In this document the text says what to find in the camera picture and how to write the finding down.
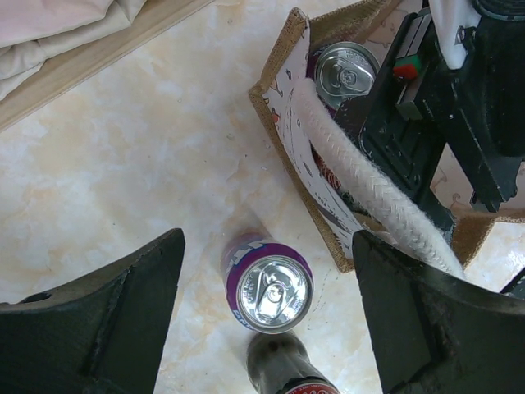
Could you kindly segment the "glass cola bottle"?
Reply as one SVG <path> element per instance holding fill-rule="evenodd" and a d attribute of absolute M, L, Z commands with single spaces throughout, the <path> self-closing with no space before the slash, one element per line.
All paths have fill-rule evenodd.
<path fill-rule="evenodd" d="M 256 335 L 247 350 L 249 381 L 259 394 L 337 394 L 292 332 Z"/>

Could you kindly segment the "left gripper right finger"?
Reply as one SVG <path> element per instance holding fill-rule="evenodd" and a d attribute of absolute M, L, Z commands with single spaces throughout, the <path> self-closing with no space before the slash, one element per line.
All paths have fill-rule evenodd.
<path fill-rule="evenodd" d="M 522 393 L 524 274 L 494 292 L 368 231 L 353 257 L 384 393 Z"/>

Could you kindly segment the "purple Fanta can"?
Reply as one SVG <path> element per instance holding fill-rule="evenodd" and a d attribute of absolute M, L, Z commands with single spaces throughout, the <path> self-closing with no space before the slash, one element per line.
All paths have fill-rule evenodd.
<path fill-rule="evenodd" d="M 226 245 L 221 272 L 231 312 L 255 332 L 292 330 L 313 302 L 313 272 L 307 260 L 259 231 L 240 233 Z"/>
<path fill-rule="evenodd" d="M 318 97 L 334 116 L 344 101 L 369 94 L 379 70 L 380 63 L 369 49 L 340 41 L 309 53 L 306 76 L 315 82 Z"/>

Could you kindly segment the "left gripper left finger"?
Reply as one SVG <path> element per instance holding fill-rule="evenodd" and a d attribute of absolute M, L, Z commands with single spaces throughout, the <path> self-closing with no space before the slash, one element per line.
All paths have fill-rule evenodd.
<path fill-rule="evenodd" d="M 4 393 L 150 393 L 167 339 L 185 236 L 1 305 Z"/>

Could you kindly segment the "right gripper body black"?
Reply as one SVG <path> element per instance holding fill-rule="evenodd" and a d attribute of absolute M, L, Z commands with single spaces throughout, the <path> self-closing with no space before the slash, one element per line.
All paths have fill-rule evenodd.
<path fill-rule="evenodd" d="M 488 212 L 518 192 L 524 160 L 524 4 L 427 1 L 407 15 L 369 95 L 359 150 L 442 230 L 452 213 L 431 191 L 450 148 L 471 203 Z"/>

